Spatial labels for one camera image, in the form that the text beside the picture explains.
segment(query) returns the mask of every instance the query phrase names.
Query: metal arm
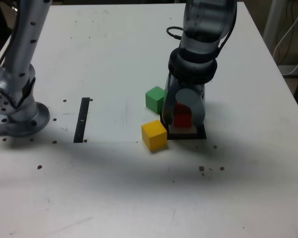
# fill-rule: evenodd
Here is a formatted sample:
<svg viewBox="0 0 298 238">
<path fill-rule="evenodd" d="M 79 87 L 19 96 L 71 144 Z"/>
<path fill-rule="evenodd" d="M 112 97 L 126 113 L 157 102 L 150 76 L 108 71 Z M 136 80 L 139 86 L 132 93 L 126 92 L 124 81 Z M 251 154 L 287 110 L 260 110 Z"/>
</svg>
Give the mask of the metal arm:
<svg viewBox="0 0 298 238">
<path fill-rule="evenodd" d="M 33 97 L 35 70 L 31 65 L 50 0 L 21 0 L 18 15 L 0 67 L 0 135 L 26 136 L 40 131 L 49 110 Z"/>
<path fill-rule="evenodd" d="M 193 125 L 199 129 L 205 118 L 204 84 L 214 77 L 221 49 L 236 21 L 236 0 L 188 0 L 179 48 L 170 55 L 162 119 L 172 124 L 176 103 L 191 109 Z M 220 40 L 226 39 L 219 47 Z"/>
</svg>

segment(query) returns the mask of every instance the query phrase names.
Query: white table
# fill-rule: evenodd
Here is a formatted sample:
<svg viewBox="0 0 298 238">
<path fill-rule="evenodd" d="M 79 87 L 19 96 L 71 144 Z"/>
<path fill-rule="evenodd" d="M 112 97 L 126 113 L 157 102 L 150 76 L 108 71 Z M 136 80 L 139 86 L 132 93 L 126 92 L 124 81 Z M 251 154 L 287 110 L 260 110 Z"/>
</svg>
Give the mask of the white table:
<svg viewBox="0 0 298 238">
<path fill-rule="evenodd" d="M 0 137 L 0 238 L 298 238 L 298 106 L 243 3 L 206 85 L 208 139 L 142 142 L 183 10 L 51 7 L 32 63 L 57 121 Z M 73 144 L 82 97 L 88 142 Z"/>
</svg>

